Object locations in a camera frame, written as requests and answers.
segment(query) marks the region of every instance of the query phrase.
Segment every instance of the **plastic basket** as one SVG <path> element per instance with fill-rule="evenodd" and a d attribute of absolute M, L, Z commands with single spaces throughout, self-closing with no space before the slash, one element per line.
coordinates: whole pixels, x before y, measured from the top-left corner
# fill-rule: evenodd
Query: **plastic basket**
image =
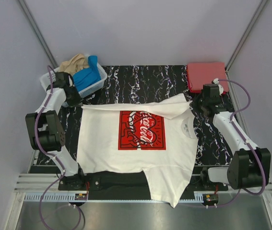
<path fill-rule="evenodd" d="M 106 74 L 103 67 L 100 66 L 100 64 L 97 64 L 97 68 L 98 68 L 98 72 L 99 72 L 99 76 L 101 77 L 101 80 L 99 80 L 98 82 L 94 83 L 93 85 L 90 85 L 89 87 L 81 90 L 79 92 L 79 95 L 82 98 L 84 98 L 84 97 L 94 93 L 95 91 L 103 88 L 105 80 L 107 79 L 108 75 Z M 53 72 L 51 72 L 51 78 L 52 78 L 53 82 L 56 81 L 56 77 L 55 77 L 55 74 Z M 50 85 L 49 73 L 46 73 L 46 74 L 42 75 L 40 77 L 40 82 L 41 82 L 41 85 L 42 85 L 43 89 L 46 91 L 47 87 Z"/>

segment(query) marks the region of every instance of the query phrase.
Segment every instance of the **beige cloth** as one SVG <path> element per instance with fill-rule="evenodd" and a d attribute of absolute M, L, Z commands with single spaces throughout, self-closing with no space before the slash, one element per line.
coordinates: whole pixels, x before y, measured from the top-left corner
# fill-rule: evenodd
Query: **beige cloth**
<path fill-rule="evenodd" d="M 87 58 L 83 54 L 77 54 L 71 60 L 62 62 L 59 72 L 66 72 L 73 76 L 78 71 L 89 67 Z"/>

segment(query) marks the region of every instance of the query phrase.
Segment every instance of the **robotic arm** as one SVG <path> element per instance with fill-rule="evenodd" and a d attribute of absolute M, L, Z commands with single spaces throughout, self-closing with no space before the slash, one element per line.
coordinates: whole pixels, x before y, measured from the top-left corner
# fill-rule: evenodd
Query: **robotic arm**
<path fill-rule="evenodd" d="M 267 185 L 270 172 L 270 152 L 268 149 L 259 148 L 242 130 L 235 117 L 231 118 L 232 113 L 225 108 L 220 93 L 218 84 L 206 84 L 202 92 L 190 104 L 195 111 L 203 113 L 214 124 L 233 153 L 229 167 L 208 169 L 209 181 L 230 184 L 233 189 L 262 186 L 264 178 L 252 152 L 254 150 L 262 165 L 266 179 L 265 185 Z"/>
<path fill-rule="evenodd" d="M 55 73 L 56 81 L 53 82 L 53 92 L 50 86 L 47 88 L 47 95 L 42 105 L 32 114 L 26 115 L 26 125 L 29 134 L 30 144 L 33 149 L 39 150 L 35 136 L 35 120 L 38 112 L 44 107 L 50 94 L 51 98 L 44 108 L 38 120 L 38 138 L 42 148 L 48 152 L 51 159 L 61 170 L 64 177 L 60 181 L 60 190 L 77 190 L 84 186 L 84 174 L 78 163 L 71 157 L 65 147 L 65 134 L 58 118 L 58 112 L 64 102 L 69 106 L 77 106 L 82 98 L 74 86 L 73 78 L 65 72 Z"/>

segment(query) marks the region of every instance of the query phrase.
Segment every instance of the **black marble table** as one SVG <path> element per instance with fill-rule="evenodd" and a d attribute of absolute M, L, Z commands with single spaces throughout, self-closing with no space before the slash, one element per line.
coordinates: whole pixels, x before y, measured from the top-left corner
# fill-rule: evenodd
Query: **black marble table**
<path fill-rule="evenodd" d="M 187 87 L 186 66 L 105 66 L 104 69 L 108 74 L 104 88 L 85 98 L 84 104 L 160 102 L 179 93 L 184 93 L 187 100 L 195 97 Z M 233 109 L 228 93 L 223 102 Z M 62 108 L 59 117 L 66 134 L 66 147 L 76 159 L 82 108 Z M 195 165 L 228 165 L 233 155 L 221 133 L 201 114 L 196 114 L 194 129 L 199 139 Z M 53 173 L 54 168 L 54 162 L 39 153 L 31 173 Z"/>

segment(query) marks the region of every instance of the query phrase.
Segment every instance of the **coca-cola logo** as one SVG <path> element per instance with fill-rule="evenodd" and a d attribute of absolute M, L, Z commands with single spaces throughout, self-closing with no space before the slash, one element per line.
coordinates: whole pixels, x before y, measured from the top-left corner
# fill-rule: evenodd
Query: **coca-cola logo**
<path fill-rule="evenodd" d="M 119 149 L 163 150 L 166 148 L 164 131 L 163 117 L 148 112 L 121 111 Z"/>

